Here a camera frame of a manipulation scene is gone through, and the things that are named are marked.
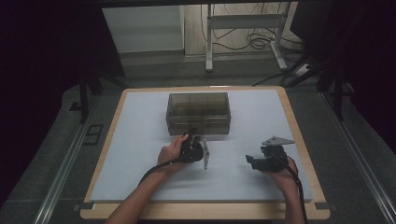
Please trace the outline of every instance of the table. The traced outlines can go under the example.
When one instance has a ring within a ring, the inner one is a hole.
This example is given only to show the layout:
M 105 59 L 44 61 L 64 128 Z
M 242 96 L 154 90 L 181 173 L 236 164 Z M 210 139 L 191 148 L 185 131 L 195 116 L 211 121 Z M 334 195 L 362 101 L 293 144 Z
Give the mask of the table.
M 120 118 L 121 109 L 128 92 L 153 92 L 153 91 L 249 91 L 249 90 L 276 90 L 285 111 L 290 126 L 292 137 L 295 141 L 303 167 L 312 190 L 312 200 L 305 203 L 307 217 L 309 219 L 326 219 L 330 216 L 330 210 L 326 207 L 326 199 L 318 182 L 312 162 L 309 158 L 304 139 L 301 136 L 297 121 L 293 115 L 288 97 L 280 87 L 200 87 L 200 88 L 159 88 L 159 89 L 136 89 L 126 90 L 120 98 L 114 119 L 111 123 L 103 151 L 97 163 L 92 182 L 88 189 L 80 214 L 84 218 L 107 218 L 117 203 L 92 203 L 90 196 L 100 171 L 103 167 L 106 154 L 117 122 Z M 143 219 L 283 219 L 285 204 L 280 202 L 264 203 L 150 203 L 142 214 Z

